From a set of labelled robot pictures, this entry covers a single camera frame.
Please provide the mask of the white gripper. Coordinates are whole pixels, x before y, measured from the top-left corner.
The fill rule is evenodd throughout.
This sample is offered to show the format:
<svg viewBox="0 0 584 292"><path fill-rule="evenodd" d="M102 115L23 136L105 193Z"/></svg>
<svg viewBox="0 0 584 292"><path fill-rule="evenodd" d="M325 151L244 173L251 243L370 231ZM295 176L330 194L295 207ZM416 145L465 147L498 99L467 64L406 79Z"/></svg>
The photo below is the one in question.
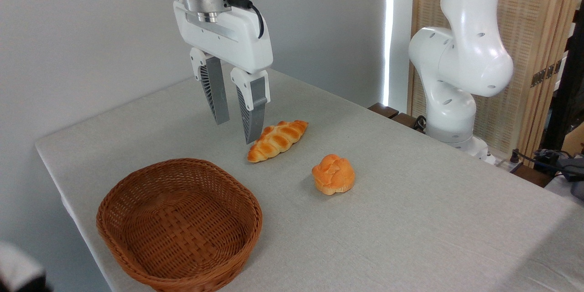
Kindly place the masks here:
<svg viewBox="0 0 584 292"><path fill-rule="evenodd" d="M232 7L219 13L216 22L205 22L179 0L174 0L173 7L181 36L192 46L193 72L215 122L220 125L229 121L223 60L236 66L231 70L231 80L236 85L245 142L256 141L264 128L265 106L271 101L264 69L273 63L273 53L263 16L254 6Z"/></svg>

